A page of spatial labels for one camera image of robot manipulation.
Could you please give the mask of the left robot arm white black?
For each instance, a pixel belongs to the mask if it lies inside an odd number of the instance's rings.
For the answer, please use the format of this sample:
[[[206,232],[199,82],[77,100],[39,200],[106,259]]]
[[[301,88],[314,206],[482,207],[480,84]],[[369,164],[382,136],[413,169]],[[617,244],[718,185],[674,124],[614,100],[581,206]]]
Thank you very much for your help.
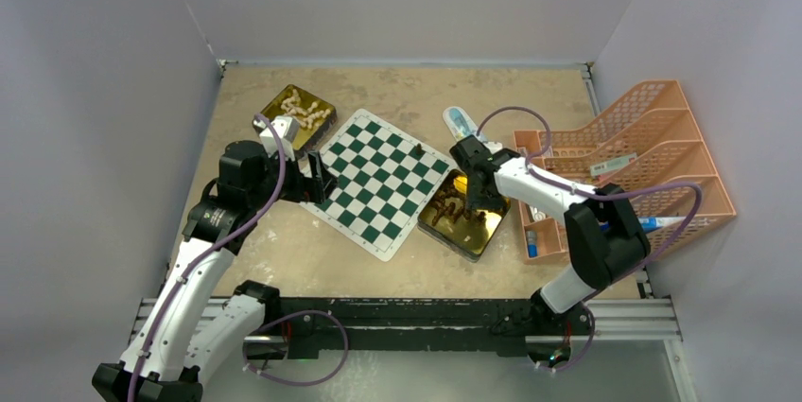
[[[321,203],[336,178],[321,154],[300,169],[290,145],[229,144],[218,176],[187,215],[183,240],[165,285],[142,328],[116,363],[98,365],[92,385],[105,401],[199,401],[218,367],[253,331],[269,335],[282,322],[280,292],[242,283],[206,326],[202,314],[246,237],[278,200]]]

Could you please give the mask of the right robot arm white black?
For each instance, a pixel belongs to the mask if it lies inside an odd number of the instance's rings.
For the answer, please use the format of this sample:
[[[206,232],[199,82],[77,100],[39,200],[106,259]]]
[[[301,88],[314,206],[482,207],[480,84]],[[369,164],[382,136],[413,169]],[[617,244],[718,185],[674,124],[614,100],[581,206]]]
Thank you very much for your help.
[[[532,323],[542,332],[556,331],[572,308],[613,285],[651,252],[634,207],[615,184],[601,189],[571,184],[516,151],[492,152],[475,136],[449,153],[467,178],[467,209],[498,211],[518,200],[565,228],[569,262],[531,297]]]

